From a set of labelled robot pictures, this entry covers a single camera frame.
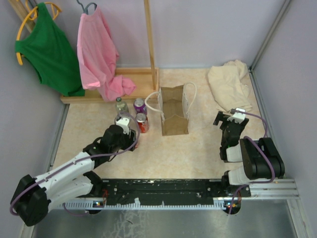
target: metal floor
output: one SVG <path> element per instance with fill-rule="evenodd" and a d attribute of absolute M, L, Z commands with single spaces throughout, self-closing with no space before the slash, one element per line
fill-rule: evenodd
<path fill-rule="evenodd" d="M 295 238 L 286 200 L 245 200 L 237 215 L 223 211 L 102 211 L 74 217 L 53 210 L 32 238 Z"/>

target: wooden rack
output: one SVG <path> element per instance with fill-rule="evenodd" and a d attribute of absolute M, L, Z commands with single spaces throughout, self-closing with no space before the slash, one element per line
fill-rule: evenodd
<path fill-rule="evenodd" d="M 15 10 L 16 14 L 23 21 L 27 16 L 28 11 L 19 0 L 8 0 Z M 148 43 L 150 52 L 150 63 L 149 68 L 117 68 L 115 71 L 116 75 L 122 74 L 125 77 L 129 77 L 136 84 L 137 88 L 131 95 L 123 96 L 124 100 L 131 100 L 136 98 L 146 98 L 149 94 L 159 89 L 159 68 L 155 68 L 154 61 L 154 46 L 152 36 L 152 23 L 149 0 L 144 0 L 145 17 L 147 24 Z M 31 32 L 34 28 L 34 22 L 27 22 L 27 29 Z M 85 96 L 83 97 L 60 97 L 61 101 L 65 104 L 71 103 L 103 103 L 101 95 L 97 90 L 86 90 Z"/>

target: beige floor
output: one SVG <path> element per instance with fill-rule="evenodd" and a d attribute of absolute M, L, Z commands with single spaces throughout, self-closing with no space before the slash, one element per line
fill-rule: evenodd
<path fill-rule="evenodd" d="M 217 114 L 216 102 L 206 80 L 208 69 L 163 69 L 161 86 L 173 87 L 192 81 L 198 94 L 190 111 L 189 134 L 162 136 L 159 114 L 149 111 L 150 130 L 141 134 L 140 146 L 134 152 L 117 156 L 94 171 L 102 178 L 122 179 L 213 179 L 241 163 L 224 163 L 219 157 L 221 130 L 212 123 Z M 251 113 L 259 115 L 257 101 L 249 76 L 242 79 L 250 87 Z M 188 99 L 193 92 L 188 86 Z M 113 124 L 116 116 L 114 103 L 72 104 L 69 108 L 54 167 L 77 155 Z M 263 136 L 261 120 L 250 119 L 242 136 L 253 139 Z"/>

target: pink shirt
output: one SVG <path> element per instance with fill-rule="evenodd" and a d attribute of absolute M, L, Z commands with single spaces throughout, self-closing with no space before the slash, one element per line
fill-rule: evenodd
<path fill-rule="evenodd" d="M 98 89 L 105 101 L 114 101 L 135 90 L 130 78 L 114 76 L 119 53 L 98 6 L 92 15 L 83 13 L 80 17 L 77 56 L 84 89 Z"/>

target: soda can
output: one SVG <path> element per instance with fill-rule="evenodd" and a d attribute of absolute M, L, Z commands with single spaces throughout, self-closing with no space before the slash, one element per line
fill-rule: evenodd
<path fill-rule="evenodd" d="M 147 115 L 144 113 L 138 113 L 135 118 L 138 122 L 141 133 L 147 132 L 149 130 L 149 121 Z"/>
<path fill-rule="evenodd" d="M 136 114 L 138 113 L 144 113 L 145 115 L 148 114 L 147 106 L 145 105 L 144 100 L 142 98 L 137 98 L 134 101 L 133 106 L 134 106 Z"/>

